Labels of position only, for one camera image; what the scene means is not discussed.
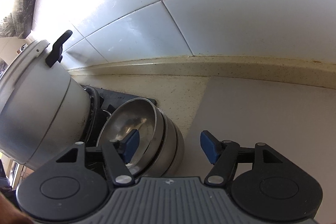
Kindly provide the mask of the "steel bowl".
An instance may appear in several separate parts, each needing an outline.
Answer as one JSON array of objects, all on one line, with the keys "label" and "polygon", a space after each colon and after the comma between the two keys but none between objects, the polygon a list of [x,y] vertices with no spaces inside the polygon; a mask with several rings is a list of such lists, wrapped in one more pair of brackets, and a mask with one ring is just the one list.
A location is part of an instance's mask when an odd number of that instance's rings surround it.
[{"label": "steel bowl", "polygon": [[163,174],[163,177],[171,177],[174,176],[177,170],[179,169],[181,162],[183,161],[184,152],[185,152],[185,144],[184,139],[181,134],[180,129],[175,125],[175,123],[168,118],[169,123],[174,127],[176,137],[177,137],[177,146],[175,155],[173,158],[173,161],[171,162],[171,165],[167,169],[167,171]]},{"label": "steel bowl", "polygon": [[142,176],[154,163],[161,149],[165,123],[158,108],[146,98],[127,101],[109,117],[97,140],[101,145],[122,140],[131,130],[139,132],[139,146],[127,168],[135,177]]},{"label": "steel bowl", "polygon": [[171,120],[167,118],[167,116],[163,113],[161,109],[159,109],[159,111],[161,112],[165,127],[163,142],[159,150],[159,154],[145,174],[146,176],[151,177],[161,177],[167,172],[175,156],[177,146],[177,137],[175,129],[171,124]]}]

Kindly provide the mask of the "black gas stove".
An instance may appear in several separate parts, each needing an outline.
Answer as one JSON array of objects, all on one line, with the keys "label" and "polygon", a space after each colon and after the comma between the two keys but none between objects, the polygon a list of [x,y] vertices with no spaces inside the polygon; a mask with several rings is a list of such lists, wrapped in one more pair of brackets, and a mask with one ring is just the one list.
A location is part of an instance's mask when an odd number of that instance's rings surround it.
[{"label": "black gas stove", "polygon": [[153,98],[139,97],[133,94],[81,85],[89,95],[90,110],[84,131],[79,139],[87,147],[96,147],[100,132],[109,117],[124,103],[131,100],[146,99],[157,107],[157,101]]}]

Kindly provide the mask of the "silver pressure cooker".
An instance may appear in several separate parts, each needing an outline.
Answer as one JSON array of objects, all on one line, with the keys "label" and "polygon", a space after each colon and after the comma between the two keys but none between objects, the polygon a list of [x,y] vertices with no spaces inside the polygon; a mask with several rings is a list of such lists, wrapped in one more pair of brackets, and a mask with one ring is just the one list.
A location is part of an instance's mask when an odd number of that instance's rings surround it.
[{"label": "silver pressure cooker", "polygon": [[67,30],[48,50],[34,41],[1,77],[1,152],[32,170],[80,140],[89,94],[60,63]]}]

